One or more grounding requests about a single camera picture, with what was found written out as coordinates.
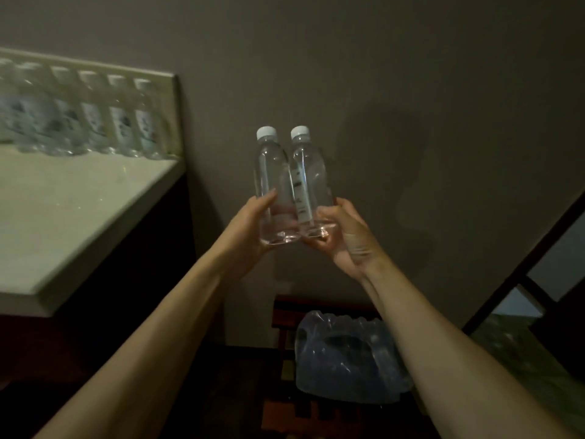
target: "clear plastic bottle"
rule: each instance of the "clear plastic bottle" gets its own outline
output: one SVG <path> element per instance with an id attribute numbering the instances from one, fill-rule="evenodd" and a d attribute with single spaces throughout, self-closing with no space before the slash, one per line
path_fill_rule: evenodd
<path id="1" fill-rule="evenodd" d="M 256 155 L 254 179 L 256 195 L 276 189 L 278 198 L 260 220 L 260 239 L 268 244 L 295 242 L 301 235 L 296 227 L 293 186 L 287 154 L 278 144 L 276 130 L 263 126 L 256 132 L 260 145 Z"/>
<path id="2" fill-rule="evenodd" d="M 50 89 L 47 70 L 36 63 L 16 65 L 17 86 L 20 101 L 30 120 L 41 151 L 48 155 L 74 155 L 69 139 Z"/>
<path id="3" fill-rule="evenodd" d="M 136 122 L 144 156 L 161 160 L 166 157 L 164 120 L 160 113 L 158 95 L 154 83 L 136 78 Z"/>
<path id="4" fill-rule="evenodd" d="M 325 162 L 319 148 L 311 143 L 309 128 L 295 127 L 291 139 L 291 174 L 299 229 L 306 237 L 322 237 L 336 226 L 333 221 L 320 219 L 317 215 L 318 206 L 333 206 Z"/>
<path id="5" fill-rule="evenodd" d="M 37 150 L 33 128 L 20 102 L 15 84 L 15 66 L 8 58 L 0 59 L 0 109 L 6 133 L 20 152 Z"/>
<path id="6" fill-rule="evenodd" d="M 88 147 L 102 154 L 114 154 L 118 145 L 107 106 L 110 87 L 102 75 L 93 71 L 79 71 L 79 78 L 83 84 L 77 94 L 87 123 Z"/>
<path id="7" fill-rule="evenodd" d="M 71 146 L 78 153 L 87 152 L 87 123 L 79 103 L 77 92 L 81 82 L 77 74 L 63 66 L 51 67 L 55 83 L 55 104 L 61 113 L 65 132 L 71 140 Z"/>
<path id="8" fill-rule="evenodd" d="M 118 140 L 119 152 L 127 157 L 140 157 L 142 151 L 138 143 L 138 126 L 133 114 L 136 103 L 135 95 L 128 80 L 123 75 L 110 74 L 108 81 L 112 87 L 109 109 Z"/>

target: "green floor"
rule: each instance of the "green floor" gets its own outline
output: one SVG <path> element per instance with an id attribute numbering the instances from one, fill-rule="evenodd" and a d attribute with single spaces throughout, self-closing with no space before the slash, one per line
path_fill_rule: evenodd
<path id="1" fill-rule="evenodd" d="M 572 378 L 528 327 L 533 317 L 490 315 L 472 334 L 543 405 L 585 434 L 585 384 Z"/>

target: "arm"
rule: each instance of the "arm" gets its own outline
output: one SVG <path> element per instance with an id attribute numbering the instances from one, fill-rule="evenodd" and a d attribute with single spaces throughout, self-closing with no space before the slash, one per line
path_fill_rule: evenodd
<path id="1" fill-rule="evenodd" d="M 213 247 L 36 435 L 157 437 L 227 287 L 267 250 L 258 222 L 275 193 L 251 198 Z"/>
<path id="2" fill-rule="evenodd" d="M 574 438 L 495 359 L 435 310 L 391 262 L 353 205 L 322 208 L 340 227 L 320 249 L 359 280 L 399 347 L 443 438 Z"/>

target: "countertop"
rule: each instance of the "countertop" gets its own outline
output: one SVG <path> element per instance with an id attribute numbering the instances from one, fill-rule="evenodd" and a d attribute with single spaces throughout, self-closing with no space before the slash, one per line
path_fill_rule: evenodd
<path id="1" fill-rule="evenodd" d="M 0 314 L 50 317 L 185 172 L 180 160 L 0 145 Z"/>

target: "hand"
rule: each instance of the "hand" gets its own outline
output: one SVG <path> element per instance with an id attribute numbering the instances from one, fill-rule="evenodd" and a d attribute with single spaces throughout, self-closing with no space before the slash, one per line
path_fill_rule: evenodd
<path id="1" fill-rule="evenodd" d="M 275 190 L 251 197 L 207 251 L 219 259 L 229 281 L 245 276 L 272 248 L 260 240 L 260 219 L 276 198 Z"/>
<path id="2" fill-rule="evenodd" d="M 304 237 L 303 242 L 327 254 L 341 271 L 364 284 L 366 267 L 387 256 L 353 204 L 340 197 L 336 202 L 337 206 L 320 206 L 317 213 L 338 227 L 324 239 Z"/>

